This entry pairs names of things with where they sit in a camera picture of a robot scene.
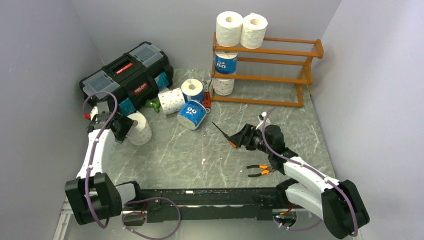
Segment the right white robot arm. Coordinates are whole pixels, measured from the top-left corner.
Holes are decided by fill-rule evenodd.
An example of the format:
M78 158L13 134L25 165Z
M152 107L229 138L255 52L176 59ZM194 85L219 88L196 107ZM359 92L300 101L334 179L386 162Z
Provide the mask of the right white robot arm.
M267 154L271 169L289 178L276 187L275 200L280 207L303 207L319 217L338 239L357 234L370 222L356 185L350 180L332 178L306 163L286 146L279 126L271 124L260 130L245 124L239 132L225 138L234 148Z

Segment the orange wooden shelf rack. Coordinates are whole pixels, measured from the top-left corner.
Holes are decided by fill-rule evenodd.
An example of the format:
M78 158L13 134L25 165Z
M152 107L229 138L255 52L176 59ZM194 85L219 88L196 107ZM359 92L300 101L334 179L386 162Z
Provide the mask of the orange wooden shelf rack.
M250 87L222 95L221 88L209 87L211 101L279 107L304 106L304 88L313 83L312 62L324 56L320 39L265 37L263 46L248 49L240 44L225 47L213 38L212 52L237 53L236 71L223 74L211 68L211 79L233 79L235 87Z

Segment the white roll with red print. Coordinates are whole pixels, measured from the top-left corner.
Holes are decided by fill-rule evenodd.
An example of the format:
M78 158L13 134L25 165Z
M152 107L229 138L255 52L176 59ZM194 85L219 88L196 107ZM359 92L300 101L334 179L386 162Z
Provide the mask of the white roll with red print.
M234 83L234 78L214 78L212 80L214 92L221 96L230 95L233 92Z

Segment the blue paper roll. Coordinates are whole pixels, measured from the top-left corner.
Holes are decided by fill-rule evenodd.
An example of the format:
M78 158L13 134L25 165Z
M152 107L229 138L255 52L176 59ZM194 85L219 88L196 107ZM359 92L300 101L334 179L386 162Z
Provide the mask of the blue paper roll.
M236 72L238 52L236 51L215 51L214 69L223 75L230 75Z

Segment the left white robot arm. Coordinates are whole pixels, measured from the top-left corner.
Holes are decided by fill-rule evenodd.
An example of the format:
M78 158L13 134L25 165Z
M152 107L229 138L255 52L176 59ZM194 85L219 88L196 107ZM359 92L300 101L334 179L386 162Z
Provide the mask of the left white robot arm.
M108 220L119 216L125 204L131 210L139 209L144 196L136 191L137 183L130 181L114 185L107 175L116 136L124 137L133 121L111 113L92 116L88 133L88 147L83 165L74 180L65 183L64 191L79 225Z

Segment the white paper towel roll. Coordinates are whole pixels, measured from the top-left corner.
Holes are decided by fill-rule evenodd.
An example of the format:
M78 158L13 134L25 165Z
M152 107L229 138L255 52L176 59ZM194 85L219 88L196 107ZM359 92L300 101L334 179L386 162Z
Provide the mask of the white paper towel roll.
M242 20L240 44L247 49L258 49L261 47L268 21L260 14L251 12Z
M218 45L234 47L240 43L243 17L234 11L221 12L216 17L215 36Z
M126 135L129 142L136 146L148 143L152 138L152 130L146 117L138 111L128 117L133 120L133 124Z

